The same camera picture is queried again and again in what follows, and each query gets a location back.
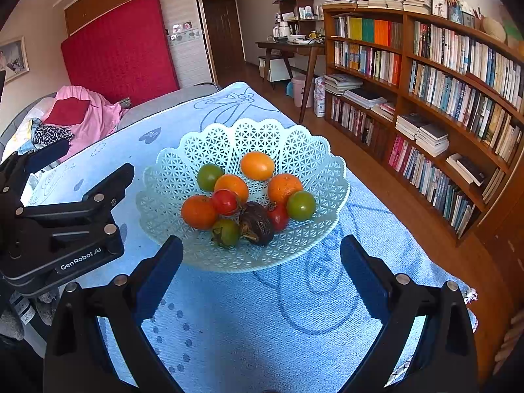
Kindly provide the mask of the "orange tangerine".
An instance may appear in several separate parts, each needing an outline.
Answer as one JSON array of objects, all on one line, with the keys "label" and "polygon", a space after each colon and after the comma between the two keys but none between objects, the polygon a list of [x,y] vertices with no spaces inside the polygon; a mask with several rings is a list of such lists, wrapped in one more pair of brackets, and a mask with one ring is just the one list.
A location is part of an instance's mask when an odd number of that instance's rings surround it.
[{"label": "orange tangerine", "polygon": [[267,197],[271,203],[285,204],[292,194],[303,190],[302,182],[292,174],[282,173],[273,177],[267,186]]}]

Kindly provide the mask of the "wooden desk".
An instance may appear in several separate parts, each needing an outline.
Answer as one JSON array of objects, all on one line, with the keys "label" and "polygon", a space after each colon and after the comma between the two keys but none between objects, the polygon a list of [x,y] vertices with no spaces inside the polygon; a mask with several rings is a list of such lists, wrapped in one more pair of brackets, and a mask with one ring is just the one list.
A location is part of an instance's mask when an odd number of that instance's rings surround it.
[{"label": "wooden desk", "polygon": [[[300,114],[298,118],[298,124],[302,124],[307,111],[307,101],[309,99],[310,91],[313,87],[313,79],[315,76],[316,61],[319,56],[325,54],[325,46],[317,43],[312,44],[297,44],[287,40],[267,40],[256,42],[256,45],[261,50],[265,51],[265,66],[262,75],[262,82],[269,81],[270,61],[273,59],[273,51],[279,51],[279,58],[284,60],[284,65],[288,71],[288,74],[292,76],[292,72],[296,71],[306,76],[304,85],[304,94],[300,106]],[[291,66],[289,63],[289,57],[293,55],[300,55],[307,57],[307,68],[302,69],[300,67]]]}]

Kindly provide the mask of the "grey bed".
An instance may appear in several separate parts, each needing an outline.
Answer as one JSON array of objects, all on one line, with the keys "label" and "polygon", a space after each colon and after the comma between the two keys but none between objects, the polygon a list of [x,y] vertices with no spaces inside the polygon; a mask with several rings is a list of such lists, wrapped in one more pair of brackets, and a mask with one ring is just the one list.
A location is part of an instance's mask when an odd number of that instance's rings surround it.
[{"label": "grey bed", "polygon": [[[115,131],[122,130],[131,124],[134,124],[135,122],[149,117],[150,115],[170,109],[189,100],[209,96],[219,90],[221,90],[221,87],[215,83],[201,83],[164,94],[140,105],[135,105],[122,117],[119,124],[117,124]],[[35,100],[22,109],[11,120],[11,122],[1,134],[1,160],[4,160],[7,156],[14,152],[13,149],[5,150],[5,148],[11,140],[11,137],[19,129],[19,126],[22,124],[23,120],[26,119],[28,114],[30,114],[30,118],[33,118],[37,114],[37,111],[43,110],[44,113],[48,112],[51,109],[52,103],[54,102],[55,95],[56,93],[54,92]]]}]

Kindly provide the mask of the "green tomato with stem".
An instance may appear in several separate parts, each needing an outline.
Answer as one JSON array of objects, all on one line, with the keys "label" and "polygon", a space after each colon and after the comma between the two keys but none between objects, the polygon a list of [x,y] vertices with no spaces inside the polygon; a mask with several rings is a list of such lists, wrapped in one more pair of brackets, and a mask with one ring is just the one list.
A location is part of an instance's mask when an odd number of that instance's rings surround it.
[{"label": "green tomato with stem", "polygon": [[223,249],[235,247],[241,237],[241,230],[235,221],[220,218],[211,228],[212,240]]}]

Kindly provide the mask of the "orange fruit in basket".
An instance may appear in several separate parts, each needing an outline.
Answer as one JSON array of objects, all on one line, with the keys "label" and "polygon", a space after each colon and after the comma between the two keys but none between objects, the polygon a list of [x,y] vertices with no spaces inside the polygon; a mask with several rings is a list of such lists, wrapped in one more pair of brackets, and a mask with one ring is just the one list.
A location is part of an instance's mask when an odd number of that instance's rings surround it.
[{"label": "orange fruit in basket", "polygon": [[216,181],[214,191],[218,190],[229,190],[236,194],[242,204],[248,201],[250,195],[248,185],[239,176],[233,174],[225,174]]}]

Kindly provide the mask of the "green tomato back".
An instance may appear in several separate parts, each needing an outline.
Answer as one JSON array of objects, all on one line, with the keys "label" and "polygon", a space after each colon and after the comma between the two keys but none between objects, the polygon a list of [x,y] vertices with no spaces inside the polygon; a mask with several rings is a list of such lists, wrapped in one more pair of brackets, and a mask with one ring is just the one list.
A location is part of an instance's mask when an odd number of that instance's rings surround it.
[{"label": "green tomato back", "polygon": [[223,169],[216,164],[202,165],[197,174],[197,184],[205,192],[213,192],[216,182],[224,175]]}]

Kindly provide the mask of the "small wooden shelf unit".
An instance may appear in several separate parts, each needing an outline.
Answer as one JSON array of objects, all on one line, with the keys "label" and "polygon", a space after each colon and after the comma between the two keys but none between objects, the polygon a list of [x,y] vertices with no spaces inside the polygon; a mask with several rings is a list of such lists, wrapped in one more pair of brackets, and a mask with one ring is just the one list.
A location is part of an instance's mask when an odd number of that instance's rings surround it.
[{"label": "small wooden shelf unit", "polygon": [[322,4],[319,0],[274,0],[279,18],[290,26],[292,35],[309,36],[323,29]]}]

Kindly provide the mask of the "pink waste bin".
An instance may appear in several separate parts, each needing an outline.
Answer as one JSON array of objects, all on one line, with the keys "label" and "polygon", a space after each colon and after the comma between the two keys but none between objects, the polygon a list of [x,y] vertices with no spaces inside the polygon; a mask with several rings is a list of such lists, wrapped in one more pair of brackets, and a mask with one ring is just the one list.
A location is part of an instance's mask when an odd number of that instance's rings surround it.
[{"label": "pink waste bin", "polygon": [[[303,97],[305,96],[306,79],[307,78],[304,75],[298,74],[294,76],[291,80],[292,91],[293,91],[293,100],[294,100],[295,106],[298,108],[301,108],[302,100],[303,100]],[[313,93],[314,93],[314,83],[311,84],[311,87],[309,90],[306,108],[313,107]]]}]

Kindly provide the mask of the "dark brown passion fruit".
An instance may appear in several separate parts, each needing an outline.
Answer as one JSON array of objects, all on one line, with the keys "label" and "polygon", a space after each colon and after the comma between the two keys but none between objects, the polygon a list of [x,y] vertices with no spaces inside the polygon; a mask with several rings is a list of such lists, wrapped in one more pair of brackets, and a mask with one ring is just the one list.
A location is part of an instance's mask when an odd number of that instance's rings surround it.
[{"label": "dark brown passion fruit", "polygon": [[241,236],[260,247],[266,247],[274,237],[273,224],[267,210],[259,203],[248,201],[239,215]]}]

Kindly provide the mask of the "small orange fruit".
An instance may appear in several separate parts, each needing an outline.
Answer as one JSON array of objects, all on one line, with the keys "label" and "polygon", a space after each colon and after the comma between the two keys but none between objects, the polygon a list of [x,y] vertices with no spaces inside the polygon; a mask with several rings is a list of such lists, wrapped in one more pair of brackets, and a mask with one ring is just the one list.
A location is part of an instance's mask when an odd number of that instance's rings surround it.
[{"label": "small orange fruit", "polygon": [[194,195],[184,201],[181,216],[186,224],[197,230],[210,230],[218,219],[212,201],[205,195]]}]

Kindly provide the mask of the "dark wooden door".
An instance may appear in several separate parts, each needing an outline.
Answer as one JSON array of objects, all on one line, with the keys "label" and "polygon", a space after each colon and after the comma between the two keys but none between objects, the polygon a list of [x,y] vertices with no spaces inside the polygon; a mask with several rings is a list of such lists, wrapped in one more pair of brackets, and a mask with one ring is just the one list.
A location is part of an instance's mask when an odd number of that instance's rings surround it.
[{"label": "dark wooden door", "polygon": [[217,82],[225,85],[244,67],[237,0],[202,0]]}]

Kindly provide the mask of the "yellow-green tomato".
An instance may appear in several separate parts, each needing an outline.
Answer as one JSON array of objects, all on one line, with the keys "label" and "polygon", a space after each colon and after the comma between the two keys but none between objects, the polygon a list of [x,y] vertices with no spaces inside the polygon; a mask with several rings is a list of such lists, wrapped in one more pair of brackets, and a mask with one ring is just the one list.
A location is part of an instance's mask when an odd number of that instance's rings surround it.
[{"label": "yellow-green tomato", "polygon": [[288,216],[295,221],[306,221],[316,211],[316,199],[313,194],[298,191],[288,198],[286,204]]}]

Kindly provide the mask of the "yellow-orange fruit in basket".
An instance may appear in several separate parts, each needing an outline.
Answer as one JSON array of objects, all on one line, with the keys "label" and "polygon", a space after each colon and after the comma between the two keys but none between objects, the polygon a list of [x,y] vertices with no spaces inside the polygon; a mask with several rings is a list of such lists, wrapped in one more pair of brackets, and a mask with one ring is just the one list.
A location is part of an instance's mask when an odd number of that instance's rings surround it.
[{"label": "yellow-orange fruit in basket", "polygon": [[241,160],[241,170],[245,177],[254,181],[266,181],[274,172],[274,162],[266,154],[250,152]]}]

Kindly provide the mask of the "red tomato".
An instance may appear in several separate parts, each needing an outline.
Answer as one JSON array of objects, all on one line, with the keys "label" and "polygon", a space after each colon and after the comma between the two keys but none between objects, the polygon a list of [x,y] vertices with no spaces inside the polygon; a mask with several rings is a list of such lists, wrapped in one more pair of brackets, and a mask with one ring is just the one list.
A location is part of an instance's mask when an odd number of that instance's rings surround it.
[{"label": "red tomato", "polygon": [[213,208],[220,215],[233,215],[240,207],[237,195],[227,189],[216,190],[211,196],[211,202]]},{"label": "red tomato", "polygon": [[286,207],[281,202],[270,203],[267,206],[267,216],[270,219],[273,229],[276,233],[283,231],[287,227],[290,220]]}]

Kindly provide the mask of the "pink blanket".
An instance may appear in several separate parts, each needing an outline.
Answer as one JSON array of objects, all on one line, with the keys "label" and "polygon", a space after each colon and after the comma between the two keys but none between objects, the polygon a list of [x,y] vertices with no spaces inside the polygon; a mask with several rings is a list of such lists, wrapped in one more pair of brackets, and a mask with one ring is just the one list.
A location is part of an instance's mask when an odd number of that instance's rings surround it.
[{"label": "pink blanket", "polygon": [[[55,95],[54,103],[56,100],[64,100],[67,98],[89,100],[91,105],[85,114],[84,120],[80,124],[62,126],[69,128],[75,137],[69,143],[67,154],[61,157],[59,162],[64,162],[68,158],[84,150],[86,147],[112,134],[115,131],[117,124],[119,124],[122,117],[128,111],[128,109],[123,108],[120,103],[112,104],[101,94],[85,89],[85,87],[81,86],[61,87]],[[45,115],[43,121],[47,118],[50,112],[51,110]]]}]

